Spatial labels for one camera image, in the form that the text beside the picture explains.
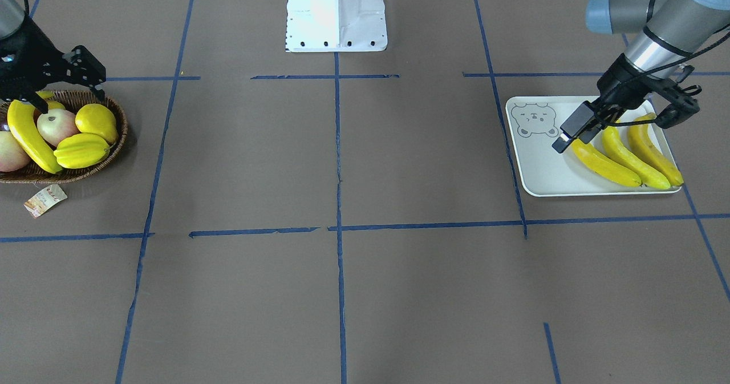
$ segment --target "brown basket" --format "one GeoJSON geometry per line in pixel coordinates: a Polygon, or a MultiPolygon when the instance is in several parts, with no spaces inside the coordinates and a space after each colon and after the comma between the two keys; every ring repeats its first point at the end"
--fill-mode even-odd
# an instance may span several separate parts
{"type": "MultiPolygon", "coordinates": [[[[80,91],[54,91],[55,97],[51,100],[62,103],[66,106],[66,110],[71,113],[76,113],[89,103],[100,103],[91,92],[80,92],[80,91]]],[[[109,157],[103,162],[93,165],[87,168],[65,168],[59,174],[51,174],[41,169],[35,162],[31,161],[26,167],[16,171],[10,171],[8,173],[0,172],[0,183],[37,183],[37,184],[60,184],[60,183],[71,183],[73,181],[79,181],[85,179],[92,174],[101,171],[106,168],[110,163],[117,158],[119,151],[122,148],[128,132],[127,117],[122,110],[122,106],[117,103],[116,100],[107,96],[102,103],[112,111],[115,118],[117,119],[117,131],[119,132],[119,140],[117,143],[112,145],[109,150],[109,157]]],[[[0,106],[0,109],[7,111],[8,103],[4,103],[0,106]]]]}

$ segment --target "label tag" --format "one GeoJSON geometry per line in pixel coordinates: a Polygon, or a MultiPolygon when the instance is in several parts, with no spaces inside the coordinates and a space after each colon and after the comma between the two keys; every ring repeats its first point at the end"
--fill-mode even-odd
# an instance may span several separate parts
{"type": "Polygon", "coordinates": [[[67,199],[67,196],[58,184],[52,184],[42,191],[37,192],[24,205],[33,218],[37,219],[51,207],[54,207],[58,202],[65,199],[67,199]]]}

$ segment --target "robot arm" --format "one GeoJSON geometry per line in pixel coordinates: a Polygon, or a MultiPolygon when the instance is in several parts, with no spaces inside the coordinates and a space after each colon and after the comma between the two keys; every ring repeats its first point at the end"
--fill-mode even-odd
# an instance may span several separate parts
{"type": "MultiPolygon", "coordinates": [[[[576,138],[584,143],[590,142],[601,129],[616,125],[615,122],[624,111],[641,106],[651,92],[658,93],[670,102],[654,120],[661,128],[675,126],[699,111],[697,101],[692,98],[699,91],[680,88],[678,85],[691,72],[691,67],[678,82],[668,77],[681,62],[707,51],[707,48],[699,52],[697,49],[714,33],[728,26],[730,0],[666,0],[660,9],[655,5],[656,0],[654,5],[652,0],[648,0],[648,4],[646,2],[636,2],[633,12],[626,10],[624,4],[616,5],[619,10],[623,8],[619,18],[613,18],[608,25],[604,22],[604,25],[598,26],[613,31],[616,27],[635,27],[636,20],[642,17],[648,20],[626,51],[599,78],[597,86],[600,96],[592,102],[582,103],[561,125],[561,134],[553,143],[557,152],[562,153],[576,138]]],[[[610,15],[613,9],[612,5],[607,7],[610,15]]]]}
{"type": "Polygon", "coordinates": [[[86,47],[63,54],[15,0],[0,0],[0,99],[27,101],[46,113],[36,91],[48,84],[80,84],[104,100],[106,80],[106,68],[86,47]]]}

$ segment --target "rectangular tray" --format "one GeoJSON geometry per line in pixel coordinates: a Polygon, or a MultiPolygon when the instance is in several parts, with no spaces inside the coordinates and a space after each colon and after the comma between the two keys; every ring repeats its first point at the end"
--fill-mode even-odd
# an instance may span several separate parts
{"type": "MultiPolygon", "coordinates": [[[[512,135],[514,153],[522,180],[522,187],[535,197],[565,197],[581,195],[649,195],[671,194],[681,186],[673,186],[665,191],[642,185],[626,187],[616,184],[589,170],[571,150],[562,155],[552,144],[560,134],[560,125],[585,100],[595,100],[595,96],[525,96],[511,98],[506,102],[506,118],[512,135]]],[[[628,110],[621,121],[632,121],[636,117],[654,113],[654,106],[644,102],[635,110],[628,110]]],[[[618,127],[624,144],[626,127],[618,127]]],[[[603,152],[600,132],[594,145],[603,152]]],[[[649,137],[667,158],[675,163],[664,131],[655,124],[649,124],[649,137]]]]}

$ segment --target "lemon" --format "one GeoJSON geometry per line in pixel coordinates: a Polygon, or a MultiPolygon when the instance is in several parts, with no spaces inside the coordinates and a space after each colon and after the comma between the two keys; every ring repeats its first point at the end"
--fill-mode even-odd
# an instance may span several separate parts
{"type": "Polygon", "coordinates": [[[83,134],[100,135],[109,144],[117,142],[117,120],[106,106],[91,103],[81,107],[76,113],[76,127],[83,134]]]}

